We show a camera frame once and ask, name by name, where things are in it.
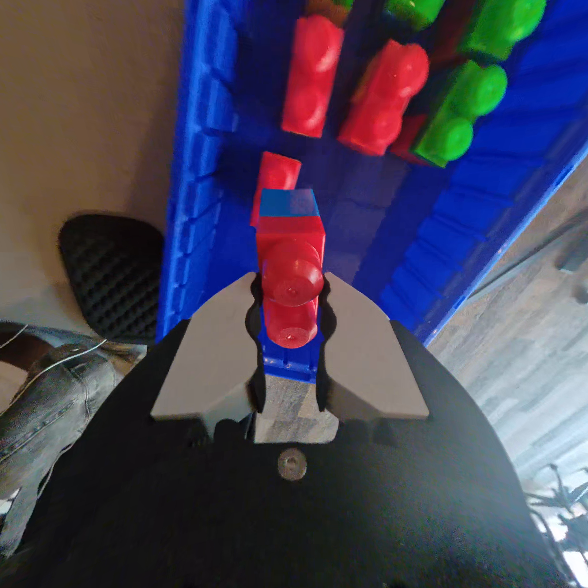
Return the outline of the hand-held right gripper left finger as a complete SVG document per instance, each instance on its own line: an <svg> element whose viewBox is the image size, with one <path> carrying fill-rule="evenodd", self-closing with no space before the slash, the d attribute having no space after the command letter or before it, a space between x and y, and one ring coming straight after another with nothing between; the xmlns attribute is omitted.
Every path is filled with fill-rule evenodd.
<svg viewBox="0 0 588 588"><path fill-rule="evenodd" d="M262 413L266 380L258 274L248 272L207 300L191 317L151 409L155 420L241 421Z"/></svg>

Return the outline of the green building block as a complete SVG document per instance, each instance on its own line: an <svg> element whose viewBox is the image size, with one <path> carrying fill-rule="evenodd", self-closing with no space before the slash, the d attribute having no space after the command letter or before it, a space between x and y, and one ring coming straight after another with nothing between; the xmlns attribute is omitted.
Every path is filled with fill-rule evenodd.
<svg viewBox="0 0 588 588"><path fill-rule="evenodd" d="M483 62L504 62L543 18L546 1L476 1L456 52Z"/></svg>
<svg viewBox="0 0 588 588"><path fill-rule="evenodd" d="M438 168L461 158L472 144L474 125L496 109L507 85L506 71L498 64L468 60L447 71L409 153Z"/></svg>
<svg viewBox="0 0 588 588"><path fill-rule="evenodd" d="M435 23L446 1L385 1L384 8L411 30L421 32Z"/></svg>

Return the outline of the red two-stud building block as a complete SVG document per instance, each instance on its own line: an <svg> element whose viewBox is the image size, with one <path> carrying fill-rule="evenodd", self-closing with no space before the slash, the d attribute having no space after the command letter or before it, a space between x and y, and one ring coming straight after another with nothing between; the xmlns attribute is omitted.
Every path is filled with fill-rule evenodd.
<svg viewBox="0 0 588 588"><path fill-rule="evenodd" d="M268 338L298 349L318 333L326 235L319 215L260 216L256 248Z"/></svg>
<svg viewBox="0 0 588 588"><path fill-rule="evenodd" d="M296 21L282 130L322 137L343 39L342 28L322 15Z"/></svg>
<svg viewBox="0 0 588 588"><path fill-rule="evenodd" d="M428 76L429 57L421 45L388 40L366 67L337 140L363 155L383 156Z"/></svg>
<svg viewBox="0 0 588 588"><path fill-rule="evenodd" d="M259 222L263 189L294 189L301 167L302 163L297 159L269 151L262 153L249 223L251 226L257 227Z"/></svg>

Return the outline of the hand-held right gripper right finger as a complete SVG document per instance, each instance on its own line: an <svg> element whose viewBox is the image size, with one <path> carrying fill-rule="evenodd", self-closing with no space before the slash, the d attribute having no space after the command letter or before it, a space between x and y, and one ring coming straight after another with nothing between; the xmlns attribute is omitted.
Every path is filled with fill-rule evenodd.
<svg viewBox="0 0 588 588"><path fill-rule="evenodd" d="M425 419L429 409L388 316L331 272L319 296L316 400L341 422Z"/></svg>

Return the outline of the black textured wrist rest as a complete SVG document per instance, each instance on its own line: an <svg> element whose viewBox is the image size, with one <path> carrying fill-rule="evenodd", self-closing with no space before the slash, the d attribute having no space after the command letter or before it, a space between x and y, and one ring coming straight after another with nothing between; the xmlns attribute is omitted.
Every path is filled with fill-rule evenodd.
<svg viewBox="0 0 588 588"><path fill-rule="evenodd" d="M79 310L97 335L154 344L164 253L157 228L119 215L82 214L63 224L58 249Z"/></svg>

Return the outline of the blue building block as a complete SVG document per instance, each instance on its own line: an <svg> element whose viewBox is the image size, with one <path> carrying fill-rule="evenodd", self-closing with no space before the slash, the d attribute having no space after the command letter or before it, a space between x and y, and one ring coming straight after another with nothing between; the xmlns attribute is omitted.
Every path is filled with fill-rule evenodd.
<svg viewBox="0 0 588 588"><path fill-rule="evenodd" d="M319 217L313 189L263 189L259 217Z"/></svg>

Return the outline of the person's leg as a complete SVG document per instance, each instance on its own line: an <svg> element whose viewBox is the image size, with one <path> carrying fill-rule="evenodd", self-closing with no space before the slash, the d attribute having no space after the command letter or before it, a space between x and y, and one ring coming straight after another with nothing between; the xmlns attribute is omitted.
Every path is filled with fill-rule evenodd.
<svg viewBox="0 0 588 588"><path fill-rule="evenodd" d="M1 322L1 560L17 550L59 458L147 349Z"/></svg>

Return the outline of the blue plastic bin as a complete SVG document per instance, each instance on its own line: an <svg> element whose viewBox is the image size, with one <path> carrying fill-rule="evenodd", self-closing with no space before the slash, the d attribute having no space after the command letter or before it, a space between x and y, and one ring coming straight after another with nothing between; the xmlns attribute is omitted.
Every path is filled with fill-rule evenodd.
<svg viewBox="0 0 588 588"><path fill-rule="evenodd" d="M326 271L431 342L587 153L587 1L547 1L537 28L499 63L456 52L473 1L447 1L412 32L356 1L320 138L281 129L296 21L305 1L189 1L156 341L258 269L249 224L262 153L301 161L326 231ZM383 156L342 145L351 96L388 40L418 43L430 77ZM409 147L446 72L500 65L500 104L445 168Z"/></svg>

